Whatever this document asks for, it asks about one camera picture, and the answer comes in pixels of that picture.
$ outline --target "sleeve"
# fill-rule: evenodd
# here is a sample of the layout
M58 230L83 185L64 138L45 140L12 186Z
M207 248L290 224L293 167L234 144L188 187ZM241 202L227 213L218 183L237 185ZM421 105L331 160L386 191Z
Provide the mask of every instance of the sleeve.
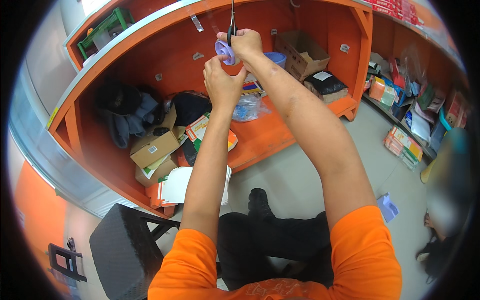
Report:
M169 290L216 288L216 248L212 240L194 229L178 231L172 250L152 280L148 298Z
M331 298L400 298L401 269L378 207L365 206L340 219L330 240L335 274Z

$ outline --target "yellow sticker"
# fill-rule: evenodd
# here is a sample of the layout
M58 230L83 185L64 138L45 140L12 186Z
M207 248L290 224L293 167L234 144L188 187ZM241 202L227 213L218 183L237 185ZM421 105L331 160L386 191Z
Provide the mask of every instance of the yellow sticker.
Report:
M56 107L54 110L53 110L53 113L52 115L50 116L50 119L48 120L48 123L47 123L47 129L50 128L50 124L53 122L53 119L55 118L55 115L57 114L57 112L59 111L59 108Z

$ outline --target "orange t-shirt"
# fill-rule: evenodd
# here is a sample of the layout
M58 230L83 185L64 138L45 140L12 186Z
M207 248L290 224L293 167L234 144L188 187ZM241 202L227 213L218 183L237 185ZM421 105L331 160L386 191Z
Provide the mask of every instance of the orange t-shirt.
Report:
M182 229L150 284L148 299L400 298L401 269L378 207L365 206L343 217L333 227L330 241L335 277L329 289L312 281L268 279L223 291L216 288L212 240L197 230Z

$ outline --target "green plastic basket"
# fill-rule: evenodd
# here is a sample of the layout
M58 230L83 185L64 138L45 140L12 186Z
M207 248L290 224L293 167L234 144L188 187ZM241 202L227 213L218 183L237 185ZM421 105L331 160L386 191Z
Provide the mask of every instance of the green plastic basket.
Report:
M108 16L107 19L103 20L102 23L100 23L95 29L87 35L87 37L79 42L77 44L78 48L80 49L80 52L82 53L84 59L87 59L87 54L85 53L85 49L90 47L93 44L93 37L104 30L110 30L113 27L117 26L118 24L121 24L121 27L123 30L127 29L127 22L125 21L125 18L130 19L130 23L134 24L135 21L133 20L132 14L128 9L117 7L116 9L113 10L112 14Z

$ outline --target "gray cloth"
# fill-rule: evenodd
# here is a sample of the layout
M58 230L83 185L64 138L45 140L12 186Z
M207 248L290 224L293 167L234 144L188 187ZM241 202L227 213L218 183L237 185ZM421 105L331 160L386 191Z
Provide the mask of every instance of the gray cloth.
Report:
M127 148L130 134L143 137L145 128L142 126L142 121L152 123L154 120L152 112L158 103L149 94L140 94L142 95L142 102L134 114L121 116L106 109L101 110L113 142L118 148Z

